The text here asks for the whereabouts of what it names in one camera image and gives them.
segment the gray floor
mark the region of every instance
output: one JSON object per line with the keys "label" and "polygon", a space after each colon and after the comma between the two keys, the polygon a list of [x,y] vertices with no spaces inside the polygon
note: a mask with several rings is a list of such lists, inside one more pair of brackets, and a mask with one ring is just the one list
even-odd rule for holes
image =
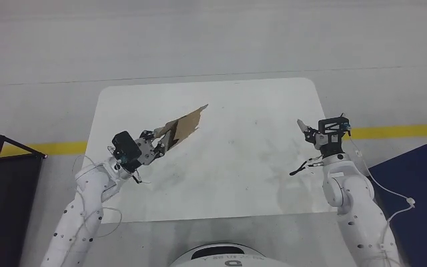
{"label": "gray floor", "polygon": [[[24,143],[87,140],[97,96],[112,85],[275,77],[311,79],[325,115],[346,112],[354,127],[423,124],[426,12],[422,0],[4,0],[0,133]],[[358,143],[374,165],[426,142]],[[73,197],[74,159],[52,156],[45,162],[22,266],[39,265]],[[217,220],[213,229],[231,223],[237,228],[210,235],[203,235],[208,222],[124,224],[95,243],[86,266],[162,266],[217,237],[265,248],[267,256],[283,256],[296,266],[353,266],[333,214],[304,216],[295,217],[297,224],[290,223],[293,217],[274,219],[283,239],[249,234],[252,222],[269,225],[269,218]],[[172,238],[174,225],[183,229],[176,232],[190,229],[195,236]],[[323,231],[311,232],[314,227]],[[292,236],[295,231],[302,241]],[[139,251],[138,244],[153,250]],[[163,248],[168,255],[150,258]],[[117,261],[112,250],[119,252]]]}

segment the yellow line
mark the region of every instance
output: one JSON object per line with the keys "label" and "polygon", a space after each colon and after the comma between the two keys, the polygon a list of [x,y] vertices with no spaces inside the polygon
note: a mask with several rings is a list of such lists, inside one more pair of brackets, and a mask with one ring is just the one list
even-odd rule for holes
{"label": "yellow line", "polygon": [[[63,143],[46,143],[46,144],[26,144],[41,153],[47,155],[73,155],[84,154],[86,152],[86,141],[80,142],[63,142]],[[27,154],[25,150],[15,146],[4,146],[1,150],[0,157],[15,156]]]}
{"label": "yellow line", "polygon": [[353,139],[388,139],[427,137],[427,124],[367,127],[352,129]]}
{"label": "yellow line", "polygon": [[[385,127],[355,128],[352,130],[353,139],[388,139],[388,138],[414,138],[427,137],[427,124],[424,125],[400,125]],[[62,142],[46,144],[27,144],[30,148],[47,155],[75,155],[84,154],[87,142]],[[0,157],[25,154],[26,151],[5,144],[0,152]]]}

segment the robotic hand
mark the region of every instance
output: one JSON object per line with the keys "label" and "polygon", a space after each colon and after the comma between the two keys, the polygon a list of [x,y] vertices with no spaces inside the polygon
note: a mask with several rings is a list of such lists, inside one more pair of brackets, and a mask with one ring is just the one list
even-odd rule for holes
{"label": "robotic hand", "polygon": [[[374,188],[341,148],[345,133],[351,136],[346,117],[319,121],[319,130],[297,121],[306,137],[322,154],[323,191],[332,207],[338,208],[337,221],[342,237],[360,267],[400,266],[393,233],[384,213],[374,202]],[[294,175],[304,169],[304,164]]]}
{"label": "robotic hand", "polygon": [[[75,199],[64,209],[42,267],[82,266],[103,217],[102,203],[120,190],[130,177],[141,183],[137,173],[141,165],[150,165],[174,145],[173,129],[164,135],[161,128],[143,131],[135,141],[127,131],[113,138],[115,147],[108,147],[112,157],[83,168],[75,175]],[[156,147],[153,140],[163,137]]]}

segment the brown cardboard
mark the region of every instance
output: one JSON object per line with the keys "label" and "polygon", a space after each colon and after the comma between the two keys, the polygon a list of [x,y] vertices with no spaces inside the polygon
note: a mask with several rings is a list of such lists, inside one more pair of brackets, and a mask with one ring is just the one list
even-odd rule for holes
{"label": "brown cardboard", "polygon": [[165,145],[167,145],[167,150],[170,150],[197,130],[201,112],[207,107],[207,105],[208,104],[204,105],[203,107],[199,107],[197,110],[180,117],[179,119],[169,121],[161,128],[155,129],[154,137],[160,138],[161,136],[165,135],[167,131],[170,131],[170,138],[163,141],[164,143],[167,142]]}

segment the white table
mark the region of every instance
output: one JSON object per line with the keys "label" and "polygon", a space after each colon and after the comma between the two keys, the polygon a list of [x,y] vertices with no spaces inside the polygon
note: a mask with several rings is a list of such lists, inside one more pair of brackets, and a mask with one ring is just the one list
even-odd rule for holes
{"label": "white table", "polygon": [[[115,134],[127,130],[136,139],[205,104],[196,132],[139,169],[151,184],[131,180],[105,206],[120,209],[124,222],[332,211],[321,169],[288,175],[319,155],[296,124],[300,118],[317,127],[324,119],[314,84],[304,78],[108,87],[86,155],[104,160]],[[103,223],[117,217],[106,211]]]}

